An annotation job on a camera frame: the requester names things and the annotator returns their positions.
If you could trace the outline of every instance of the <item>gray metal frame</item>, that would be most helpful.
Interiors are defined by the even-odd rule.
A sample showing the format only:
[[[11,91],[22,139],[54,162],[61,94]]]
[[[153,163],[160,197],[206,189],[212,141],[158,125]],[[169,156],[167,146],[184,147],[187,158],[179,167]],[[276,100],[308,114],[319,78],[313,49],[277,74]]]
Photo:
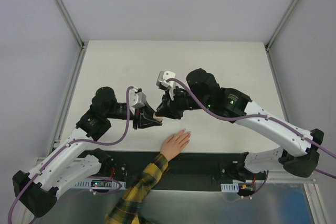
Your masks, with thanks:
[[[76,29],[64,3],[62,0],[54,0],[62,17],[64,18],[64,21],[66,22],[66,24],[68,25],[70,31],[72,32],[76,42],[78,43],[79,47],[80,47],[80,53],[78,55],[77,58],[77,62],[76,65],[73,69],[72,72],[72,76],[70,79],[70,82],[68,84],[68,90],[67,90],[67,94],[66,97],[64,98],[64,102],[62,104],[62,109],[61,109],[61,113],[58,117],[58,122],[57,125],[54,129],[54,133],[53,133],[53,138],[52,138],[52,143],[50,145],[50,151],[49,153],[53,150],[54,146],[57,146],[64,128],[64,124],[66,121],[66,117],[68,114],[68,110],[71,104],[71,99],[73,96],[73,92],[75,90],[76,87],[76,83],[77,83],[77,79],[79,76],[79,72],[80,72],[80,68],[85,56],[85,52],[86,52],[86,46],[87,43],[85,43],[84,41],[82,41],[80,34],[78,33],[78,30]],[[284,105],[284,101],[282,98],[282,94],[281,94],[281,88],[278,82],[278,78],[276,75],[276,72],[274,70],[273,64],[272,64],[272,59],[271,56],[269,54],[269,49],[272,47],[272,45],[274,44],[274,42],[276,41],[278,35],[280,34],[280,32],[282,31],[284,25],[286,24],[287,20],[289,19],[289,17],[291,16],[291,14],[293,13],[293,11],[295,10],[295,7],[297,6],[297,4],[300,2],[300,0],[292,0],[291,3],[289,4],[287,10],[285,11],[284,15],[282,16],[276,30],[274,31],[274,33],[272,34],[269,42],[266,44],[265,46],[265,50],[267,53],[267,57],[269,60],[269,65],[272,71],[272,75],[274,78],[274,82],[276,84],[276,88],[277,88],[277,92],[279,95],[279,100],[281,103],[281,107],[282,110],[284,112],[285,115],[285,119],[286,121],[288,121],[288,116],[287,116],[287,112],[286,112],[286,108]],[[318,185],[316,184],[316,179],[314,178],[314,176],[310,177],[310,178],[298,178],[295,176],[292,176],[288,173],[285,172],[281,172],[281,173],[277,173],[277,172],[272,172],[269,175],[269,183],[287,183],[287,184],[295,184],[295,183],[300,183],[300,184],[304,184],[304,188],[306,190],[306,194],[307,194],[307,199],[308,199],[308,203],[310,206],[310,210],[312,212],[313,215],[313,219],[314,222],[316,224],[322,224],[322,223],[326,223],[329,224],[331,223],[330,220],[328,219],[327,213],[325,211],[325,207],[323,205],[323,201],[321,198],[321,195],[319,193],[319,189],[318,189]],[[30,219],[31,215],[29,215],[28,211],[25,211],[22,215],[22,222],[21,223],[28,223],[26,221],[28,221]]]

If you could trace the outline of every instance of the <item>metal bracket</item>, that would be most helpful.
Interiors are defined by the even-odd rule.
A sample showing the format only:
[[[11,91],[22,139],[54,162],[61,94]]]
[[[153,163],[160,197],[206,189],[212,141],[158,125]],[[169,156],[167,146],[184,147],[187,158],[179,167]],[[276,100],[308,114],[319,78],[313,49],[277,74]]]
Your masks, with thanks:
[[[315,224],[331,224],[317,184],[304,184],[310,211]]]

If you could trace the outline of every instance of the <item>wrist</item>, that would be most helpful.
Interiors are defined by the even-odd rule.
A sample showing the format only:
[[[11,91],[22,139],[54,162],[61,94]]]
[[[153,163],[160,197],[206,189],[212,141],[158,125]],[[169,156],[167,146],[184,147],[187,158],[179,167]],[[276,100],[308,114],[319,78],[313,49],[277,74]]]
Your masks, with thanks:
[[[170,160],[172,160],[171,158],[168,157],[168,155],[165,155],[162,152],[160,152],[160,154],[167,160],[167,162],[169,162]]]

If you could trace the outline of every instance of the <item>white wall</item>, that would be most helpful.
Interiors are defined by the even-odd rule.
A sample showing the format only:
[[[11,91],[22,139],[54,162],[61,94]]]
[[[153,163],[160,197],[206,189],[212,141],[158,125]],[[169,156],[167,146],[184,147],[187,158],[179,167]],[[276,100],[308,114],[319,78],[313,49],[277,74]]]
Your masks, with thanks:
[[[63,0],[84,41],[267,42],[291,0]]]
[[[302,0],[271,57],[290,121],[323,130],[323,146],[336,153],[336,1]],[[336,160],[327,155],[318,167],[336,174]],[[335,223],[336,180],[320,175],[319,186]]]
[[[0,0],[0,223],[12,176],[44,156],[78,47],[53,0]]]

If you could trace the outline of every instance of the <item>human hand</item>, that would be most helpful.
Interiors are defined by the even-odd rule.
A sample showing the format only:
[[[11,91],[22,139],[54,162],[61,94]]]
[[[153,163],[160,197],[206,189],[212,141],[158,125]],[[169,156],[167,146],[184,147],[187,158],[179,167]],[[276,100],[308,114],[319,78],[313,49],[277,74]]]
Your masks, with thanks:
[[[188,145],[191,132],[184,132],[185,130],[181,130],[163,142],[160,153],[168,161],[176,157]]]

